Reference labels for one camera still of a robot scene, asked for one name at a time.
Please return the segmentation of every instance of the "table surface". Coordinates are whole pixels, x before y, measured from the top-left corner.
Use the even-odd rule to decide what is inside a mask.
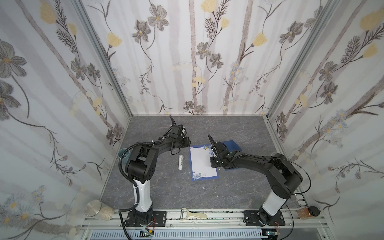
[[[276,149],[262,117],[174,117],[177,124],[187,129],[191,145],[209,144],[207,134],[215,141],[233,139],[242,151],[270,156]],[[133,117],[122,147],[136,142],[157,140],[170,126],[169,117]],[[179,170],[179,154],[183,154],[183,170]],[[271,188],[265,175],[248,169],[218,171],[219,178],[192,181],[189,148],[171,155],[161,154],[151,178],[151,199],[154,209],[246,209],[259,208]],[[102,202],[114,209],[129,208],[134,204],[133,185],[119,172],[115,162],[106,185]],[[298,208],[294,196],[288,201],[290,208]]]

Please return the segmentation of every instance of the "black lid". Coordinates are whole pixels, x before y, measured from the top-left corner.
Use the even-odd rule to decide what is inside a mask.
[[[308,210],[312,216],[317,217],[320,214],[320,210],[315,206],[308,207]]]

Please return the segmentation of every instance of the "jar lid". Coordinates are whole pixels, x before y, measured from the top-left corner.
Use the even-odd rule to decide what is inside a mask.
[[[85,207],[84,214],[87,217],[93,217],[101,210],[101,202],[99,200],[90,201]]]
[[[309,210],[310,214],[314,217],[317,217],[320,214],[320,210],[315,206],[308,207],[308,210]]]

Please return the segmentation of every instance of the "wall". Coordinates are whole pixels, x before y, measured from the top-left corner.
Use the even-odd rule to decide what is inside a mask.
[[[0,235],[75,239],[128,118],[69,1],[2,1],[0,22]]]
[[[338,240],[384,234],[383,7],[342,1],[271,116]]]
[[[83,0],[134,114],[266,114],[326,1]]]

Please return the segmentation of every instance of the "sheet of paper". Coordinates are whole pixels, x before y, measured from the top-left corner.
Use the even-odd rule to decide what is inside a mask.
[[[189,154],[193,181],[218,178],[217,169],[211,168],[209,160],[213,156],[211,145],[190,146]]]

